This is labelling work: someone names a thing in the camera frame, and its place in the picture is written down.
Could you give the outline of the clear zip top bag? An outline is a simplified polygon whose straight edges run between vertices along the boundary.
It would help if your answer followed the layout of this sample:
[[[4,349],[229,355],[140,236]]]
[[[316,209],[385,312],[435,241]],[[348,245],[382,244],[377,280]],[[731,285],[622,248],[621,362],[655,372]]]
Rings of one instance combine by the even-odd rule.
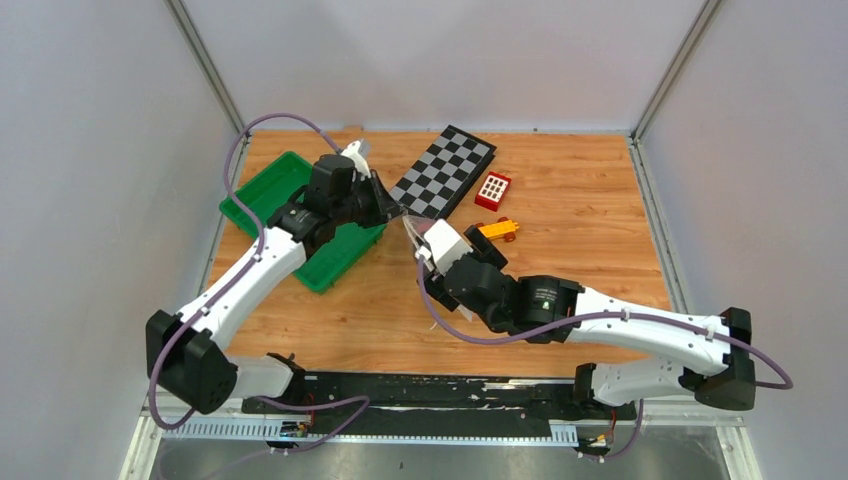
[[[414,249],[425,243],[424,235],[436,223],[434,219],[412,214],[403,215],[402,222]]]

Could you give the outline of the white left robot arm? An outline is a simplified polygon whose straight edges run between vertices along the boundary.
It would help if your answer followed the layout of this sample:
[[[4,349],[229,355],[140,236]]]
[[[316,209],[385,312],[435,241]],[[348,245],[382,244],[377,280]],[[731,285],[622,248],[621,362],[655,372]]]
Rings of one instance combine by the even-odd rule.
[[[364,155],[347,149],[314,164],[298,189],[263,226],[241,258],[177,313],[155,312],[146,324],[150,390],[163,388],[194,413],[210,414],[231,398],[264,396],[283,413],[298,411],[302,372],[279,355],[235,358],[231,340],[260,303],[348,224],[370,228],[400,216]]]

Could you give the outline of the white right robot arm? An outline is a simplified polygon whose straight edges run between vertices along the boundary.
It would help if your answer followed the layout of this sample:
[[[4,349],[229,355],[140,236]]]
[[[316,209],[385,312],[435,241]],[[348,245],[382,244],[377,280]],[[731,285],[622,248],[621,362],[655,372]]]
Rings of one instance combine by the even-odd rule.
[[[478,316],[489,344],[606,344],[645,353],[643,360],[577,367],[571,403],[584,417],[631,401],[691,394],[706,406],[748,411],[755,405],[749,311],[729,307],[699,316],[616,299],[547,275],[514,278],[505,256],[476,227],[459,234],[443,220],[408,228],[422,259],[425,293],[449,311]]]

